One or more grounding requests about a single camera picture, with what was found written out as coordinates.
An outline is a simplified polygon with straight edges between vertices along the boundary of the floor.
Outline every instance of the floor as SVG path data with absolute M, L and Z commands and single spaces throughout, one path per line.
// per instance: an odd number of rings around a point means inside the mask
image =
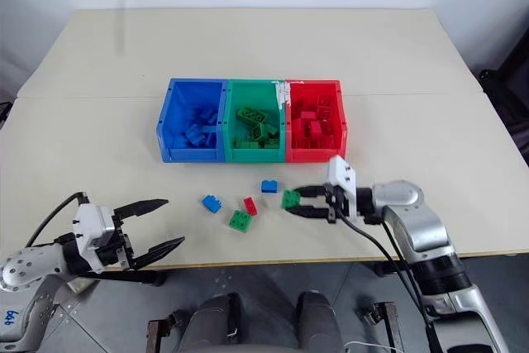
M 465 260 L 512 353 L 529 352 L 529 255 Z M 296 346 L 293 314 L 298 295 L 318 290 L 332 302 L 345 341 L 387 344 L 384 325 L 365 325 L 356 312 L 365 303 L 395 301 L 406 352 L 427 351 L 421 319 L 395 275 L 376 276 L 367 264 L 262 265 L 170 272 L 164 285 L 102 281 L 63 301 L 39 353 L 142 352 L 150 319 L 178 308 L 194 309 L 214 294 L 237 291 L 242 298 L 245 341 Z M 180 335 L 165 338 L 174 352 Z M 384 349 L 353 345 L 351 352 Z

